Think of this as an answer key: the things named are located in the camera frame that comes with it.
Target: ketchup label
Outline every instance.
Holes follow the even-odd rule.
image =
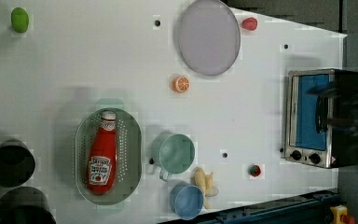
[[[89,183],[92,185],[106,185],[112,165],[106,157],[94,156],[89,161]]]
[[[101,122],[101,127],[107,131],[112,131],[115,129],[115,122],[103,119],[103,121]]]

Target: blue bowl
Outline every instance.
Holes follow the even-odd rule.
[[[202,191],[194,185],[180,182],[171,191],[170,205],[181,219],[193,219],[203,206]]]

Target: bottle cap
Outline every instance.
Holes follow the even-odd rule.
[[[103,119],[116,119],[116,114],[113,111],[104,111]]]

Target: white countertop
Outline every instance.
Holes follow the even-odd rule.
[[[168,204],[172,183],[148,164],[163,131],[186,134],[196,145],[193,165],[173,178],[188,182],[197,166],[214,171],[220,193],[209,199],[211,211],[337,187],[337,169],[285,161],[279,149],[287,72],[341,68],[345,35],[233,9],[239,22],[256,17],[258,28],[241,30],[231,69],[205,77],[186,67],[173,38],[191,2],[0,0],[0,143],[14,137],[32,150],[36,170],[24,186],[47,194],[58,223],[177,219]],[[31,15],[25,35],[9,28],[14,7]],[[190,76],[189,92],[170,90],[176,74]],[[138,188],[112,207],[83,199],[74,174],[77,125],[102,98],[123,100],[143,136]],[[264,164],[264,178],[250,179],[252,163]]]

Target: black pot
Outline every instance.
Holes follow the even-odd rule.
[[[19,144],[0,147],[0,186],[17,187],[34,173],[34,156]]]
[[[55,224],[42,191],[30,187],[13,189],[0,200],[0,224]]]

